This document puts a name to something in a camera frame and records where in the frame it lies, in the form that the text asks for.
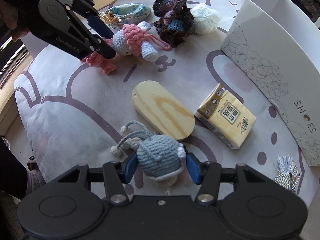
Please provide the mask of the person's hand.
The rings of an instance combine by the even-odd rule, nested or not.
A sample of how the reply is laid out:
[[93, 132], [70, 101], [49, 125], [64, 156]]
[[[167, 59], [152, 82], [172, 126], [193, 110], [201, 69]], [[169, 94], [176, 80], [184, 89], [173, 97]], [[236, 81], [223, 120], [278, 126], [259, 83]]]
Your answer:
[[1, 0], [1, 22], [10, 29], [10, 36], [14, 42], [29, 33], [24, 23], [18, 21], [18, 9]]

